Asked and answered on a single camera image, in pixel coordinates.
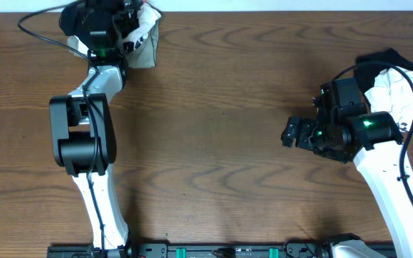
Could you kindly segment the black shorts red waistband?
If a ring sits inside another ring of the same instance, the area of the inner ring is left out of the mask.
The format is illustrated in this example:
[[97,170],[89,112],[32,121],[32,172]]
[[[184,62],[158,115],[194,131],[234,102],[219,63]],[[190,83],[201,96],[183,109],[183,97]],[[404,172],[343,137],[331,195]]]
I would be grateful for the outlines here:
[[60,29],[67,36],[77,36],[77,7],[86,1],[106,1],[106,0],[84,0],[68,4],[61,12],[59,25]]

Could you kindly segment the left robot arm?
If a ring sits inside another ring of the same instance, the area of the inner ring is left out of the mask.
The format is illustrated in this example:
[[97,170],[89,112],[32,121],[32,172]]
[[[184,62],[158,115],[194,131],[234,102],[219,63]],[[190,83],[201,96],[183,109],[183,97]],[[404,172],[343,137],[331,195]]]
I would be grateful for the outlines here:
[[142,1],[76,1],[61,12],[60,29],[86,47],[83,83],[49,102],[54,159],[82,194],[92,225],[89,248],[50,247],[48,257],[130,257],[129,228],[113,184],[117,140],[109,103],[126,83],[130,43]]

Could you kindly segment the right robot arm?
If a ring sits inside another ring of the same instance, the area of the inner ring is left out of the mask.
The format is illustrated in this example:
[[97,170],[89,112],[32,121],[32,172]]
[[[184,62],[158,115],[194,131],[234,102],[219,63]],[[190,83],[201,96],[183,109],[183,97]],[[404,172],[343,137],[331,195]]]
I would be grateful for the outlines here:
[[354,163],[379,206],[398,257],[413,257],[413,170],[387,112],[369,113],[354,78],[321,85],[316,117],[291,116],[282,145]]

